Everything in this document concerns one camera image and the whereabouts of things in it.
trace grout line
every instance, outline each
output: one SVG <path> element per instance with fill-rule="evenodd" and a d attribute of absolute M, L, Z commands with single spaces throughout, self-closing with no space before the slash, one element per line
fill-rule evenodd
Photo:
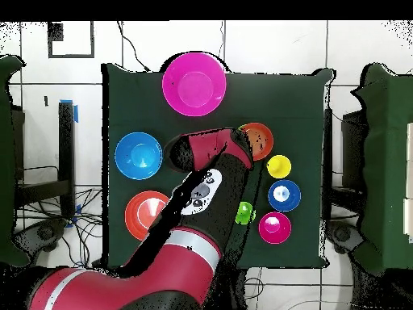
<path fill-rule="evenodd" d="M 223 61 L 225 61 L 225 46 L 227 45 L 227 20 L 223 21 Z"/>
<path fill-rule="evenodd" d="M 280 284 L 280 283 L 263 283 L 270 287 L 319 287 L 319 284 Z M 245 283 L 245 285 L 257 285 L 256 283 Z M 349 284 L 323 284 L 323 287 L 353 287 Z"/>
<path fill-rule="evenodd" d="M 23 85 L 23 86 L 101 86 L 102 83 L 10 83 L 10 85 Z"/>
<path fill-rule="evenodd" d="M 19 22 L 19 34 L 20 34 L 20 59 L 22 60 L 23 55 L 23 48 L 22 48 L 22 22 Z M 20 68 L 20 106 L 23 110 L 23 67 Z M 23 171 L 23 179 L 22 184 L 24 185 L 24 171 Z M 24 215 L 24 207 L 23 207 L 23 229 L 26 229 L 26 216 Z"/>
<path fill-rule="evenodd" d="M 262 267 L 260 267 L 260 273 L 258 275 L 258 279 L 261 280 L 261 274 L 262 274 Z M 258 293 L 260 293 L 260 283 L 258 283 Z M 255 303 L 255 310 L 258 310 L 258 300 L 260 299 L 260 296 L 257 296 L 257 302 Z"/>
<path fill-rule="evenodd" d="M 328 20 L 326 20 L 327 21 L 327 24 L 326 24 L 326 65 L 325 65 L 325 67 L 327 68 L 327 59 L 328 59 Z"/>
<path fill-rule="evenodd" d="M 101 86 L 102 83 L 43 83 L 43 82 L 10 82 L 11 86 L 20 86 L 20 84 L 24 86 Z M 358 87 L 359 85 L 336 85 L 331 84 L 330 86 L 348 86 L 348 87 Z"/>
<path fill-rule="evenodd" d="M 75 184 L 74 186 L 99 186 L 102 188 L 102 184 Z"/>
<path fill-rule="evenodd" d="M 351 86 L 351 87 L 358 87 L 359 85 L 330 85 L 330 86 Z"/>
<path fill-rule="evenodd" d="M 319 310 L 321 310 L 321 301 L 323 300 L 323 272 L 319 269 Z"/>
<path fill-rule="evenodd" d="M 120 27 L 122 28 L 122 35 L 123 35 L 123 20 L 120 22 Z M 120 39 L 122 40 L 122 68 L 123 68 L 123 54 L 124 54 L 124 52 L 123 52 L 123 41 L 124 41 L 124 39 L 123 39 L 122 36 L 120 36 Z"/>

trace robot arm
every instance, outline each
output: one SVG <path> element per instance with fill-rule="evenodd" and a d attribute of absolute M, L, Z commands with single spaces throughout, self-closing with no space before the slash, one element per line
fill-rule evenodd
<path fill-rule="evenodd" d="M 227 245 L 252 154 L 225 128 L 178 136 L 165 160 L 191 171 L 116 276 L 63 268 L 37 283 L 27 310 L 200 310 Z"/>

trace pink bowl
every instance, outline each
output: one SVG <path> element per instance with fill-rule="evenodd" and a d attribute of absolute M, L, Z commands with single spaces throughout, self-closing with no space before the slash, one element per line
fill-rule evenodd
<path fill-rule="evenodd" d="M 175 111 L 187 116 L 211 113 L 223 100 L 226 88 L 221 64 L 201 52 L 180 55 L 162 78 L 166 101 Z"/>
<path fill-rule="evenodd" d="M 291 222 L 284 214 L 270 212 L 262 216 L 258 224 L 258 232 L 269 244 L 281 244 L 291 234 Z"/>

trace dark green cloth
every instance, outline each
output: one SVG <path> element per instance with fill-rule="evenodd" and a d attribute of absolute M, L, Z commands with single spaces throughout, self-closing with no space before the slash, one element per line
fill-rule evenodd
<path fill-rule="evenodd" d="M 15 56 L 0 57 L 0 262 L 13 266 L 25 266 L 30 261 L 11 240 L 15 229 L 15 145 L 8 82 L 22 65 Z"/>
<path fill-rule="evenodd" d="M 141 191 L 159 191 L 170 196 L 186 176 L 165 163 L 151 178 L 135 181 L 123 176 L 115 164 L 115 149 L 130 132 L 146 132 L 162 146 L 182 133 L 209 128 L 232 127 L 260 122 L 273 132 L 272 153 L 255 164 L 243 200 L 257 195 L 257 217 L 251 224 L 239 268 L 321 267 L 319 257 L 319 215 L 321 153 L 323 142 L 324 89 L 332 79 L 330 69 L 315 75 L 227 74 L 227 91 L 221 104 L 209 115 L 190 118 L 178 114 L 166 102 L 161 88 L 162 73 L 129 73 L 107 65 L 109 78 L 109 266 L 124 264 L 139 242 L 128 232 L 124 210 Z M 266 161 L 275 154 L 292 162 L 288 179 L 301 188 L 302 201 L 287 213 L 292 223 L 290 238 L 281 245 L 269 245 L 258 234 L 260 218 L 272 212 L 267 194 L 275 178 L 269 176 Z M 229 249 L 239 248 L 246 226 L 234 224 Z"/>
<path fill-rule="evenodd" d="M 380 64 L 368 65 L 356 94 L 364 101 L 369 134 L 363 176 L 367 204 L 361 231 L 367 242 L 354 252 L 369 273 L 413 269 L 413 244 L 403 234 L 406 194 L 407 124 L 413 122 L 413 76 L 392 75 Z"/>

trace lime green cup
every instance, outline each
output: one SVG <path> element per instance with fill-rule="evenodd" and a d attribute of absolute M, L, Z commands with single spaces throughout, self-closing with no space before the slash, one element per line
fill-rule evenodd
<path fill-rule="evenodd" d="M 240 202 L 238 207 L 238 212 L 236 213 L 236 223 L 237 224 L 248 224 L 251 219 L 251 222 L 255 219 L 255 211 L 252 210 L 252 205 L 248 202 Z"/>

